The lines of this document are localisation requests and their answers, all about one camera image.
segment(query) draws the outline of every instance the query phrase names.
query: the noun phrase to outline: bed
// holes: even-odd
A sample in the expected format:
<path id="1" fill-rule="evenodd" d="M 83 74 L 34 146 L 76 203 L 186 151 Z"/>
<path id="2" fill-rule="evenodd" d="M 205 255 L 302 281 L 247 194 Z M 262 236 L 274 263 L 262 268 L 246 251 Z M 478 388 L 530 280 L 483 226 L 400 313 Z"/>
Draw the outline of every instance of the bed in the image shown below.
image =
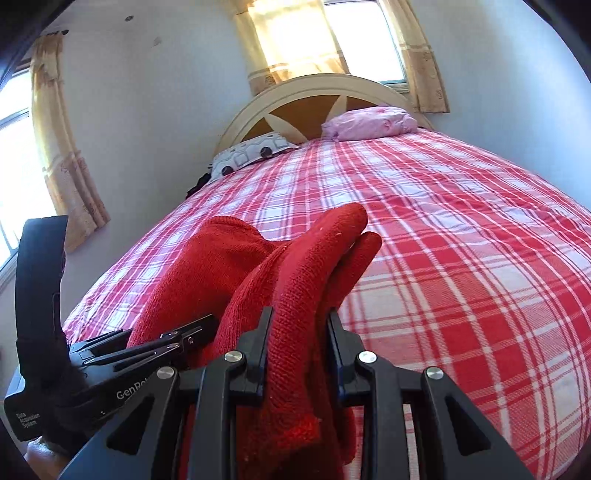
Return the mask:
<path id="1" fill-rule="evenodd" d="M 217 151 L 272 130 L 301 147 L 186 200 L 96 282 L 64 330 L 75 342 L 133 326 L 211 216 L 289 239 L 326 209 L 359 202 L 384 243 L 343 303 L 343 325 L 396 365 L 441 366 L 536 478 L 556 478 L 591 432 L 591 213 L 523 168 L 432 131 L 418 113 L 416 134 L 319 138 L 326 118 L 382 104 L 412 110 L 348 75 L 300 77 L 257 96 Z M 358 469 L 356 459 L 353 478 Z"/>

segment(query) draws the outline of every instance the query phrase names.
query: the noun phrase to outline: beige curtain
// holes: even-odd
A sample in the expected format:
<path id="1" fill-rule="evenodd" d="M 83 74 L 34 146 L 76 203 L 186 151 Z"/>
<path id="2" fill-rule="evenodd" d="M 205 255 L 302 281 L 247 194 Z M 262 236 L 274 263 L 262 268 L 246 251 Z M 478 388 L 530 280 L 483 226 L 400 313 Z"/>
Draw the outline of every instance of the beige curtain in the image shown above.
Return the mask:
<path id="1" fill-rule="evenodd" d="M 66 251 L 72 251 L 110 217 L 70 128 L 61 78 L 62 44 L 58 33 L 33 45 L 31 117 L 49 195 L 56 212 L 69 215 Z"/>
<path id="2" fill-rule="evenodd" d="M 431 45 L 408 0 L 381 0 L 396 30 L 406 66 L 411 100 L 426 113 L 449 113 L 447 96 Z"/>
<path id="3" fill-rule="evenodd" d="M 349 73 L 322 0 L 233 0 L 253 95 L 290 78 Z"/>

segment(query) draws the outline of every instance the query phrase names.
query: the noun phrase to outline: pillow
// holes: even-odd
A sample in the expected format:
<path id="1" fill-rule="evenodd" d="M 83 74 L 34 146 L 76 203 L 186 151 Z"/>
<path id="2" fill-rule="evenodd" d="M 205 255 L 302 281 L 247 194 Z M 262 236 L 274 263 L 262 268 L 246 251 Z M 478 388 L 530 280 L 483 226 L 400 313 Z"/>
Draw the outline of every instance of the pillow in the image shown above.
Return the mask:
<path id="1" fill-rule="evenodd" d="M 415 133 L 418 122 L 406 110 L 396 106 L 371 106 L 351 110 L 322 125 L 322 137 L 335 142 L 369 140 Z"/>
<path id="2" fill-rule="evenodd" d="M 218 153 L 212 162 L 209 183 L 261 160 L 271 158 L 290 148 L 298 148 L 277 132 L 260 135 Z"/>

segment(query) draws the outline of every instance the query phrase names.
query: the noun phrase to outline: wooden headboard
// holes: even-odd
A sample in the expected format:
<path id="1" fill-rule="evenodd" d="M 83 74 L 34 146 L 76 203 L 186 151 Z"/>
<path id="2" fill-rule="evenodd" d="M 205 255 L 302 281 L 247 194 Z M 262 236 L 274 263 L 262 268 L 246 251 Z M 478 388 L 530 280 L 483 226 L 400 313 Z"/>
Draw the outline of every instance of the wooden headboard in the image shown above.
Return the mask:
<path id="1" fill-rule="evenodd" d="M 272 131 L 300 144 L 320 138 L 322 124 L 345 113 L 376 105 L 404 108 L 421 127 L 433 129 L 400 93 L 381 83 L 342 73 L 297 77 L 265 90 L 232 120 L 216 154 L 244 140 Z"/>

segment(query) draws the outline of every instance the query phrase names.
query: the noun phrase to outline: bedsheet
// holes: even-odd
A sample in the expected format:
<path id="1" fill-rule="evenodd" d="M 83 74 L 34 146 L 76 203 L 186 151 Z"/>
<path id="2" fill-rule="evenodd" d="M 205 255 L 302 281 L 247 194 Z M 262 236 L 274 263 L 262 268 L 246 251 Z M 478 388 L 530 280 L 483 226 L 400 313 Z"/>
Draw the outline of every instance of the bedsheet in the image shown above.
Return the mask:
<path id="1" fill-rule="evenodd" d="M 591 431 L 591 214 L 443 134 L 314 140 L 204 187 L 96 282 L 64 330 L 75 342 L 131 327 L 211 216 L 289 239 L 348 202 L 384 244 L 339 310 L 345 328 L 400 367 L 441 366 L 537 478 L 557 476 Z"/>

